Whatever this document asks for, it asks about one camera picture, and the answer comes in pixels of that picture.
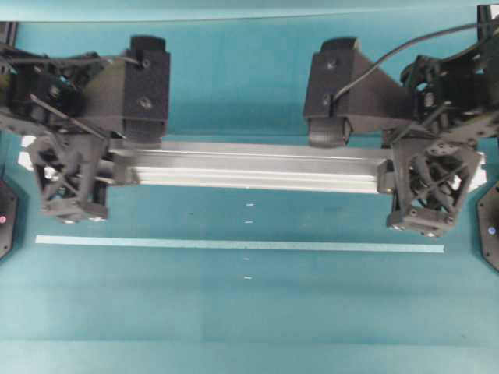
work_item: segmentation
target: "black bracket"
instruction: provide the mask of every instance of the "black bracket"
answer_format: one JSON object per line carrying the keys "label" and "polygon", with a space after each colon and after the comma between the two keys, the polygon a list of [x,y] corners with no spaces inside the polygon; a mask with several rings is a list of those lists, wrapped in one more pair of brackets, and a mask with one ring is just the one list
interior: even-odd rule
{"label": "black bracket", "polygon": [[0,259],[12,248],[17,214],[17,196],[0,180]]}
{"label": "black bracket", "polygon": [[483,258],[499,270],[499,183],[492,187],[476,205],[480,226]]}

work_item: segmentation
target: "teal background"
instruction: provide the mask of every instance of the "teal background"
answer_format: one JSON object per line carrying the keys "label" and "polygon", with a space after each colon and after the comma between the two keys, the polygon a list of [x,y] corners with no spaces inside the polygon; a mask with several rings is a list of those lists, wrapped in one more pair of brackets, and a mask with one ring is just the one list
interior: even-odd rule
{"label": "teal background", "polygon": [[[460,2],[310,17],[23,23],[17,45],[108,55],[130,35],[165,37],[167,139],[304,144],[303,98],[322,41],[358,36],[375,59],[475,18]],[[397,78],[416,54],[444,57],[475,39],[469,31],[429,41],[384,67]],[[352,143],[379,146],[376,136]],[[16,247],[0,261],[1,373],[499,371],[499,275],[480,257],[474,210],[487,187],[436,240],[386,229],[388,196],[315,192],[110,188],[108,221],[62,225],[38,213],[33,176],[16,165],[19,139],[2,134],[1,149],[4,179],[21,198]],[[497,143],[480,149],[493,183]],[[36,235],[435,243],[445,254],[56,246],[35,245]]]}

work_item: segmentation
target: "silver metal bar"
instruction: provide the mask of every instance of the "silver metal bar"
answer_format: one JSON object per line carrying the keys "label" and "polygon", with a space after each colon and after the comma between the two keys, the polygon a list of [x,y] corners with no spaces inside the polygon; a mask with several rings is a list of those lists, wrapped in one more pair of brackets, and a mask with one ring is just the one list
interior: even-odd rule
{"label": "silver metal bar", "polygon": [[184,185],[377,193],[377,167],[391,150],[163,142],[158,150],[115,153],[117,184]]}

